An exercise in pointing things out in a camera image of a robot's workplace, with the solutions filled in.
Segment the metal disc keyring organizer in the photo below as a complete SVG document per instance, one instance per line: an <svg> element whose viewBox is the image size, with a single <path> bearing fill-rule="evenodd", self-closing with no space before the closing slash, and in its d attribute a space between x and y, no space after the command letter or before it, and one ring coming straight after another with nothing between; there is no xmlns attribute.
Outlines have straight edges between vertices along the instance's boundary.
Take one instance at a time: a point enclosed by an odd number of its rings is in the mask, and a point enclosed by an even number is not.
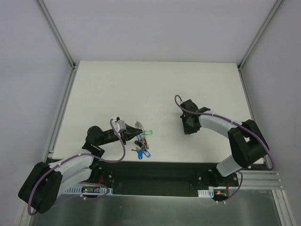
<svg viewBox="0 0 301 226"><path fill-rule="evenodd" d="M149 145L148 145L148 143L147 143L147 141L146 141L146 137L145 137L145 134L144 134L144 133L145 133L145 130L144 130L143 125L142 125L139 121L136 121L135 127L136 127L137 129L142 130L142 133L141 133L139 136L140 136L140 139L141 139L141 142L142 142L142 144L143 144L144 149L148 150L148 149L149 149Z"/></svg>

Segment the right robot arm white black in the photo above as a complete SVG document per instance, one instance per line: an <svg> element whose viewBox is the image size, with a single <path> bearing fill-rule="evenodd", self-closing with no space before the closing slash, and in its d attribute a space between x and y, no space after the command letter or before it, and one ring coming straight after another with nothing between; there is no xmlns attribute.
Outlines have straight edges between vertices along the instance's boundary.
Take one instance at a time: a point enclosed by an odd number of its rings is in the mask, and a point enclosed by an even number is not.
<svg viewBox="0 0 301 226"><path fill-rule="evenodd" d="M198 108L192 100L177 102L182 110L184 133L190 135L201 128L212 130L226 137L230 144L231 155L218 163L212 173L212 182L222 186L229 179L229 175L251 166L253 163L269 154L269 147L261 131L253 120L233 121L218 115L207 107Z"/></svg>

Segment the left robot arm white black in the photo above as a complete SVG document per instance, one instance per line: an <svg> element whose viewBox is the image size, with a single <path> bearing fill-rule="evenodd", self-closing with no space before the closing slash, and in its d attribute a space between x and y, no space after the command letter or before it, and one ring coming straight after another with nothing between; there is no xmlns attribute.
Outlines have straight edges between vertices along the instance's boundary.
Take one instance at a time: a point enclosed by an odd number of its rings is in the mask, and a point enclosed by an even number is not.
<svg viewBox="0 0 301 226"><path fill-rule="evenodd" d="M99 171L93 168L97 161L117 163L118 160L102 158L104 150L100 147L115 141L121 142L125 150L126 142L144 133L142 126L127 125L120 118L110 120L111 129L102 130L92 126L87 130L85 143L82 147L86 153L78 153L53 163L38 162L18 192L18 197L27 203L27 213L34 216L47 212L56 202L58 196L79 182L95 183L99 179Z"/></svg>

